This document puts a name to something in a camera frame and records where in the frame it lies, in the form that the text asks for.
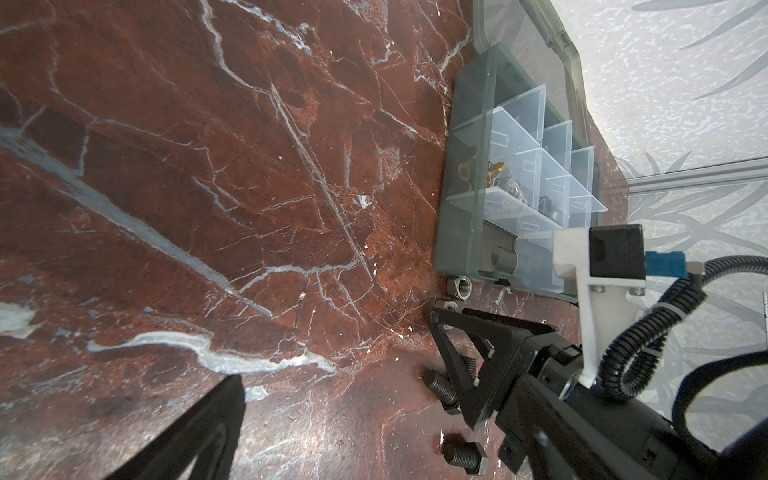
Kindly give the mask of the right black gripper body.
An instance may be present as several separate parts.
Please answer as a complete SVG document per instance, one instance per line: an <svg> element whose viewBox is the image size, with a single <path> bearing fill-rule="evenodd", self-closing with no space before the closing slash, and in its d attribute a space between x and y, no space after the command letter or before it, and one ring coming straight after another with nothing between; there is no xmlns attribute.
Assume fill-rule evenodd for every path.
<svg viewBox="0 0 768 480"><path fill-rule="evenodd" d="M703 479L669 420L638 400L610 400L577 377L580 349L559 335L524 338L497 410L498 457L536 479Z"/></svg>

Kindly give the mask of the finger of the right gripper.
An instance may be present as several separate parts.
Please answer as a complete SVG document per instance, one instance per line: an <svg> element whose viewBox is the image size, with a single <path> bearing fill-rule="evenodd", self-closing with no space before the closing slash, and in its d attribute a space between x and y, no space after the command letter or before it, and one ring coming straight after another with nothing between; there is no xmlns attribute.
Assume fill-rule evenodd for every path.
<svg viewBox="0 0 768 480"><path fill-rule="evenodd" d="M526 373L555 328L465 308L435 307L428 327L444 362L458 408L476 429L497 411L516 379Z"/></svg>

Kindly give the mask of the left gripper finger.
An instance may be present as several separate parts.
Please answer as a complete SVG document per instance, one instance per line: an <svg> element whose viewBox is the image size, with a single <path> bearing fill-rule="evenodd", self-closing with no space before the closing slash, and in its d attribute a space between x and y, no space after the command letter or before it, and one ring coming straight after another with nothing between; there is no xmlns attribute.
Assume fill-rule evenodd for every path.
<svg viewBox="0 0 768 480"><path fill-rule="evenodd" d="M191 479L230 477L245 413L242 377L229 375L145 448L116 469L110 479Z"/></svg>

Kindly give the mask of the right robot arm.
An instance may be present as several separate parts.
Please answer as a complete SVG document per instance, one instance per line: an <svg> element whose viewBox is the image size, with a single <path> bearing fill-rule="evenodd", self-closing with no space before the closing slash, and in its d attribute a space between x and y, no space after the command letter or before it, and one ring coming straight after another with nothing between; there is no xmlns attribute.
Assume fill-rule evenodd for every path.
<svg viewBox="0 0 768 480"><path fill-rule="evenodd" d="M765 274L759 256L706 262L674 282L637 324L613 341L584 387L582 350L546 324L478 310L434 309L428 326L445 364L425 385L445 410L476 427L493 419L504 439L498 456L537 479L763 479L767 426L759 423L722 451L698 440L687 412L699 394L734 372L763 366L765 351L702 365L681 382L671 414L637 400L652 378L663 339L705 300L704 287L736 273Z"/></svg>

